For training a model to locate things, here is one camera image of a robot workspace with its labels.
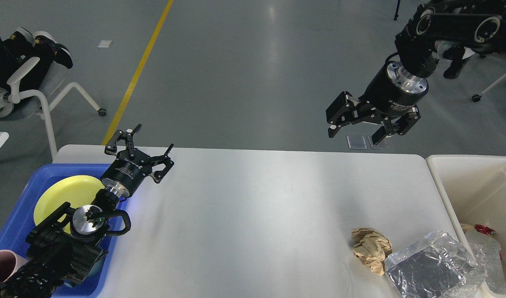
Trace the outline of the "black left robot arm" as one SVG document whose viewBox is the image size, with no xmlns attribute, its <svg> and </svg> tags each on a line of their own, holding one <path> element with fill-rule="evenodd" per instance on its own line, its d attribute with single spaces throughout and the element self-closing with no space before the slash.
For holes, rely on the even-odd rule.
<svg viewBox="0 0 506 298">
<path fill-rule="evenodd" d="M 28 262 L 0 281 L 0 298 L 50 298 L 65 282 L 80 285 L 108 253 L 102 240 L 130 231 L 130 217 L 119 204 L 145 178 L 160 183 L 174 166 L 169 155 L 174 144 L 157 156 L 134 146 L 133 135 L 140 129 L 141 124 L 130 132 L 118 130 L 105 145 L 105 154 L 114 160 L 100 177 L 102 187 L 92 202 L 72 207 L 64 201 L 31 230 L 25 239 Z"/>
</svg>

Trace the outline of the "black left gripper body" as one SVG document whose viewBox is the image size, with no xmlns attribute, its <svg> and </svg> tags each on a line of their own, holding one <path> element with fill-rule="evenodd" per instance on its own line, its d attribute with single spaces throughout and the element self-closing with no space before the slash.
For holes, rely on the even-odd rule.
<svg viewBox="0 0 506 298">
<path fill-rule="evenodd" d="M 117 153 L 113 163 L 100 177 L 105 187 L 118 190 L 117 197 L 131 197 L 141 185 L 145 177 L 152 172 L 152 166 L 147 162 L 149 155 L 143 151 L 135 151 L 131 156 L 128 151 Z"/>
</svg>

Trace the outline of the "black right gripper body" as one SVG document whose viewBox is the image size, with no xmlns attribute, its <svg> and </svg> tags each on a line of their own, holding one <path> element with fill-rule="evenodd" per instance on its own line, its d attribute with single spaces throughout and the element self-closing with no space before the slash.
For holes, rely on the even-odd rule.
<svg viewBox="0 0 506 298">
<path fill-rule="evenodd" d="M 407 71 L 401 62 L 385 62 L 359 97 L 359 116 L 375 121 L 373 113 L 390 119 L 408 113 L 428 93 L 426 78 Z"/>
</svg>

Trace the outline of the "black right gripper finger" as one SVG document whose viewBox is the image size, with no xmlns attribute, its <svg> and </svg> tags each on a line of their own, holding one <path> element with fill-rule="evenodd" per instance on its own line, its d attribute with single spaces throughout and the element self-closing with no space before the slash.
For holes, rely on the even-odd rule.
<svg viewBox="0 0 506 298">
<path fill-rule="evenodd" d="M 335 137 L 339 130 L 349 124 L 361 122 L 382 124 L 382 114 L 370 103 L 353 99 L 348 91 L 342 91 L 333 103 L 325 110 L 329 125 L 329 138 Z"/>
<path fill-rule="evenodd" d="M 383 113 L 378 113 L 377 115 L 380 116 L 380 121 L 383 126 L 372 134 L 371 143 L 373 145 L 378 145 L 386 137 L 395 134 L 407 134 L 407 132 L 420 120 L 418 107 L 408 109 L 404 115 L 400 116 L 394 123 L 392 121 L 395 120 L 395 117 Z"/>
</svg>

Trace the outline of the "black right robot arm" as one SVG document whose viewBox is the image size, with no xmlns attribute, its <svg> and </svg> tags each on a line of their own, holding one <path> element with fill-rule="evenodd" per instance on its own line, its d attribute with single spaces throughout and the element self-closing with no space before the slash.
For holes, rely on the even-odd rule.
<svg viewBox="0 0 506 298">
<path fill-rule="evenodd" d="M 371 143 L 405 135 L 420 120 L 417 103 L 428 93 L 427 78 L 436 70 L 433 53 L 439 42 L 450 43 L 447 79 L 459 76 L 466 50 L 487 55 L 506 53 L 506 0 L 431 0 L 395 36 L 396 51 L 357 99 L 344 91 L 325 110 L 333 138 L 347 125 L 379 125 Z"/>
</svg>

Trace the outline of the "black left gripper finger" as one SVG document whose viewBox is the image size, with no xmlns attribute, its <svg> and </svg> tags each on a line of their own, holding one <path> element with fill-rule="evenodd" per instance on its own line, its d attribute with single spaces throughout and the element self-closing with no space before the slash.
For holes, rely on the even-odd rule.
<svg viewBox="0 0 506 298">
<path fill-rule="evenodd" d="M 117 143 L 119 141 L 124 141 L 125 143 L 125 150 L 128 152 L 127 156 L 130 160 L 133 160 L 135 158 L 135 146 L 133 143 L 133 135 L 141 129 L 142 124 L 138 124 L 133 130 L 131 131 L 123 131 L 123 130 L 117 130 L 109 141 L 105 145 L 105 154 L 107 155 L 115 155 L 117 156 Z"/>
<path fill-rule="evenodd" d="M 175 162 L 169 156 L 174 146 L 175 145 L 171 143 L 164 154 L 149 156 L 145 159 L 145 165 L 149 166 L 148 176 L 151 177 L 156 184 L 160 183 L 163 180 L 163 178 L 175 164 Z M 162 170 L 154 171 L 154 167 L 159 165 L 163 165 L 164 168 Z"/>
</svg>

